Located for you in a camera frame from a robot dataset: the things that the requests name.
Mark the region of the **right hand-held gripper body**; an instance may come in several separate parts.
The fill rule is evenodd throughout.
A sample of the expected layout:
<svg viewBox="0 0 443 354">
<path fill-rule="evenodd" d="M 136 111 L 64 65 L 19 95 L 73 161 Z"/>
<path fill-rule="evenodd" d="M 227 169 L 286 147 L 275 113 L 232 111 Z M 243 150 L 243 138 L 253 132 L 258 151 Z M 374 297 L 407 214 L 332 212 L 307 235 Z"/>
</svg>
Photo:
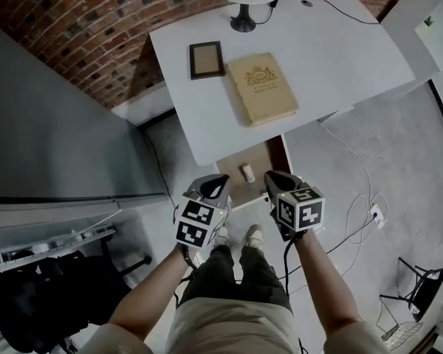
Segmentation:
<svg viewBox="0 0 443 354">
<path fill-rule="evenodd" d="M 282 240 L 287 242 L 298 232 L 320 228 L 323 225 L 325 200 L 316 187 L 278 193 L 273 218 Z"/>
</svg>

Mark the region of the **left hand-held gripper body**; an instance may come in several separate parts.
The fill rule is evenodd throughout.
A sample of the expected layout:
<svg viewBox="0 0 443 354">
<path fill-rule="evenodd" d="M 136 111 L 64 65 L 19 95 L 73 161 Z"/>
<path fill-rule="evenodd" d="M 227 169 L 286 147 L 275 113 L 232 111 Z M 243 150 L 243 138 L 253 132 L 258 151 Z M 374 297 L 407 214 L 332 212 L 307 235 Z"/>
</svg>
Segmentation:
<svg viewBox="0 0 443 354">
<path fill-rule="evenodd" d="M 224 225 L 228 208 L 218 208 L 182 196 L 175 220 L 175 239 L 195 249 L 206 249 Z"/>
</svg>

